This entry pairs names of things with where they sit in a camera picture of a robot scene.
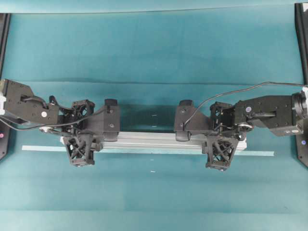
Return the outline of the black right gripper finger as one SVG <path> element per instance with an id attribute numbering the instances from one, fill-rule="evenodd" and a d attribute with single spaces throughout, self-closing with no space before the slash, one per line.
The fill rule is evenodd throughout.
<path id="1" fill-rule="evenodd" d="M 202 154 L 207 154 L 208 153 L 208 145 L 207 142 L 205 141 L 202 143 Z"/>
<path id="2" fill-rule="evenodd" d="M 189 141 L 192 135 L 209 134 L 212 131 L 212 120 L 198 111 L 192 119 L 186 122 L 194 113 L 196 108 L 192 100 L 180 101 L 174 122 L 176 141 Z"/>

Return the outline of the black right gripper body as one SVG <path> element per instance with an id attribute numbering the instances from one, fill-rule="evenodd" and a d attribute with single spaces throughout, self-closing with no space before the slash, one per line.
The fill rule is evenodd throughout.
<path id="1" fill-rule="evenodd" d="M 235 138 L 238 141 L 244 141 L 246 138 L 246 128 L 241 124 L 246 124 L 244 107 L 240 103 L 231 105 L 228 103 L 215 102 L 210 106 L 210 118 L 212 119 L 212 128 L 214 136 Z"/>

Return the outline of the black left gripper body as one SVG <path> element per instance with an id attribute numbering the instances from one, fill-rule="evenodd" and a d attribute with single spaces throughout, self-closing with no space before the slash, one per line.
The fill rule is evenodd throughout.
<path id="1" fill-rule="evenodd" d="M 66 124 L 79 121 L 94 113 L 95 103 L 89 100 L 81 100 L 73 102 L 70 108 L 59 105 L 59 111 L 62 113 L 60 116 L 59 124 Z M 65 144 L 70 141 L 72 144 L 79 144 L 82 140 L 93 143 L 93 137 L 89 134 L 81 135 L 82 130 L 86 125 L 86 120 L 74 123 L 72 125 L 66 125 L 61 127 L 60 142 Z"/>

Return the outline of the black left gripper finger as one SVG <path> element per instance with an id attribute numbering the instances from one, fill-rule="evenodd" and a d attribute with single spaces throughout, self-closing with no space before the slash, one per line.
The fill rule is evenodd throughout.
<path id="1" fill-rule="evenodd" d="M 99 143 L 92 143 L 91 144 L 91 150 L 93 152 L 99 152 L 101 149 L 103 149 L 103 144 L 101 142 Z"/>
<path id="2" fill-rule="evenodd" d="M 105 99 L 92 117 L 92 131 L 104 141 L 117 141 L 120 132 L 120 107 L 116 99 Z"/>

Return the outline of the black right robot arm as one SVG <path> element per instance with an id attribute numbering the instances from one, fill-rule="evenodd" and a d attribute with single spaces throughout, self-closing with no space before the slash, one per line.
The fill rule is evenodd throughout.
<path id="1" fill-rule="evenodd" d="M 192 135 L 204 135 L 206 154 L 230 157 L 254 127 L 267 128 L 276 136 L 297 135 L 303 133 L 307 117 L 307 88 L 292 95 L 263 96 L 236 104 L 215 102 L 210 116 L 196 109 L 191 100 L 183 100 L 176 109 L 174 132 L 182 142 Z"/>

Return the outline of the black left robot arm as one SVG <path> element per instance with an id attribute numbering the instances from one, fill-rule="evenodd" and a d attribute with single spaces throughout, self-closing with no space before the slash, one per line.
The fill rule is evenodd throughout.
<path id="1" fill-rule="evenodd" d="M 3 79 L 0 82 L 0 117 L 5 122 L 31 124 L 33 129 L 69 138 L 89 136 L 94 148 L 115 142 L 120 132 L 120 107 L 116 99 L 106 99 L 95 110 L 89 100 L 74 101 L 70 108 L 59 105 L 54 96 L 46 102 L 28 85 Z"/>

